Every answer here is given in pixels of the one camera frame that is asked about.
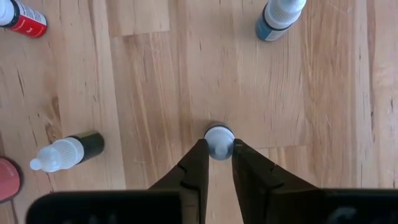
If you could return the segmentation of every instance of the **red object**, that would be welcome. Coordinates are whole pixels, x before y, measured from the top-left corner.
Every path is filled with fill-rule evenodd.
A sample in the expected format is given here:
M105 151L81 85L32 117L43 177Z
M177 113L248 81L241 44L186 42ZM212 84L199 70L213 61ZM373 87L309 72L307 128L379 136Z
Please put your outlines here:
M17 2L17 5L19 8L19 17L16 24L10 27L10 30L33 38L43 36L47 30L45 17L41 13L19 2Z
M0 202L15 196L21 186L17 167L8 159L0 157Z
M19 16L17 24L10 30L25 34L29 37L41 37L47 30L47 26L26 16Z

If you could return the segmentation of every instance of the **white dropper tip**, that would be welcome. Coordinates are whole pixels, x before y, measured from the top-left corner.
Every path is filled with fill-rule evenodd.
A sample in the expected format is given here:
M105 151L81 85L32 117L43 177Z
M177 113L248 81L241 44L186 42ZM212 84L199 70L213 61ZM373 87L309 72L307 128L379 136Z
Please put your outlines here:
M35 158L30 161L30 168L32 170L39 170L42 168L42 163L39 159Z
M224 145L219 145L219 146L216 146L215 153L218 157L225 158L228 153L228 149Z

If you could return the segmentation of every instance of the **bottle cap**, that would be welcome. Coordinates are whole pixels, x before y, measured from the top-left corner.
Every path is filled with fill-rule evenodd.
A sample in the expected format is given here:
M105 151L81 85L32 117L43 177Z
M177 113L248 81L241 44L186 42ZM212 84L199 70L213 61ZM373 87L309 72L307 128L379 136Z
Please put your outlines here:
M269 0L264 18L275 29L285 29L300 16L307 0Z
M206 132L205 139L213 159L222 161L232 155L235 136L227 127L213 126Z
M83 145L75 138L65 138L42 148L37 157L30 161L30 168L46 172L69 169L78 164L83 156Z
M12 199L22 185L20 167L12 160L0 156L0 203Z
M0 26L7 25L14 18L14 6L10 0L0 0Z

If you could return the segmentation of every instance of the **bottle label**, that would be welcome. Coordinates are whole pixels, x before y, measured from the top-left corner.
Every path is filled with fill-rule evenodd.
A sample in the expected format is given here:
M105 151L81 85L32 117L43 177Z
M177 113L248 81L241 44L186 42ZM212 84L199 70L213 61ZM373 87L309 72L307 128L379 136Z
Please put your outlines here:
M76 136L78 138L85 138L85 137L91 136L93 134L98 134L98 132L97 131L87 131L85 133L74 134L73 136Z
M17 2L20 16L17 23L10 28L29 37L40 37L47 29L47 21L43 14Z
M265 40L265 41L277 40L286 31L287 31L287 29L277 30L277 29L273 29L272 27L270 27L267 23L265 23L264 17L262 16L262 14L256 22L256 34L261 40Z

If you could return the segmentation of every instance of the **blue bottle label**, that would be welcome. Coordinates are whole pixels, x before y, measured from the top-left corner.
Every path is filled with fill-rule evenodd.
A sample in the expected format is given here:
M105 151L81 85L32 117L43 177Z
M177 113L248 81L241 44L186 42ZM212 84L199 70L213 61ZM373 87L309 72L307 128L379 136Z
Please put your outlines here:
M256 22L256 34L261 40L273 41L281 37L286 31L286 29L273 29L264 19L264 10L259 16Z

